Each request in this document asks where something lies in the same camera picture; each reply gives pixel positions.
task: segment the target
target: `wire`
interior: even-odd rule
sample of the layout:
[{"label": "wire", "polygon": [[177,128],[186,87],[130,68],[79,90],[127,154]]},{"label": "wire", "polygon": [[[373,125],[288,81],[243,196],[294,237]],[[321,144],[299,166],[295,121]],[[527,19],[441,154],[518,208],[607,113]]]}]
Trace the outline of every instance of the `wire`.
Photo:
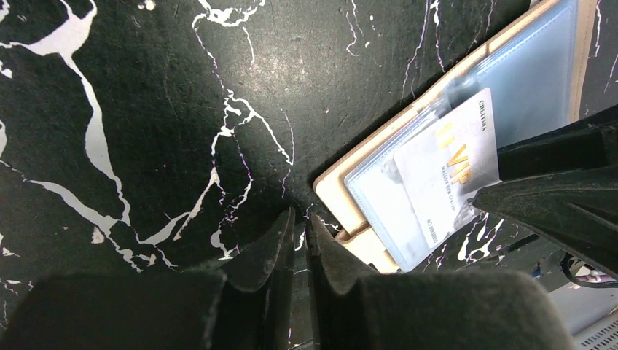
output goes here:
[{"label": "wire", "polygon": [[591,282],[584,282],[584,281],[578,280],[577,277],[573,276],[568,266],[568,262],[572,258],[573,258],[573,255],[569,253],[564,253],[564,258],[562,259],[562,262],[560,262],[560,267],[562,268],[562,272],[564,273],[564,276],[566,276],[566,278],[569,281],[573,282],[574,284],[577,284],[580,287],[596,288],[596,289],[618,288],[618,281],[591,283]]}]

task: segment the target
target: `beige wallet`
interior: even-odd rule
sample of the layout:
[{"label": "beige wallet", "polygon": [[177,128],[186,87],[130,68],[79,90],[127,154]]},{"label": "beige wallet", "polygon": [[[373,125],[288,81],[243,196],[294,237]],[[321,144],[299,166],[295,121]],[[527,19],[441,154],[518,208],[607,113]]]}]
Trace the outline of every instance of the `beige wallet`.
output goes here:
[{"label": "beige wallet", "polygon": [[[344,185],[344,177],[384,141],[417,117],[418,113],[431,102],[435,101],[450,81],[465,75],[481,60],[497,51],[497,49],[505,45],[511,38],[559,2],[560,0],[545,0],[528,10],[511,25],[457,63],[420,98],[416,99],[397,116],[372,133],[317,178],[313,184],[313,189],[343,226],[343,230],[335,237],[337,241],[363,262],[373,264],[380,272],[393,273],[397,271],[399,266],[393,261],[381,240],[365,219],[360,208],[352,199]],[[571,105],[569,109],[571,123],[579,119],[579,103],[592,39],[594,15],[595,0],[579,0],[576,46],[574,50],[574,72],[571,78]]]}]

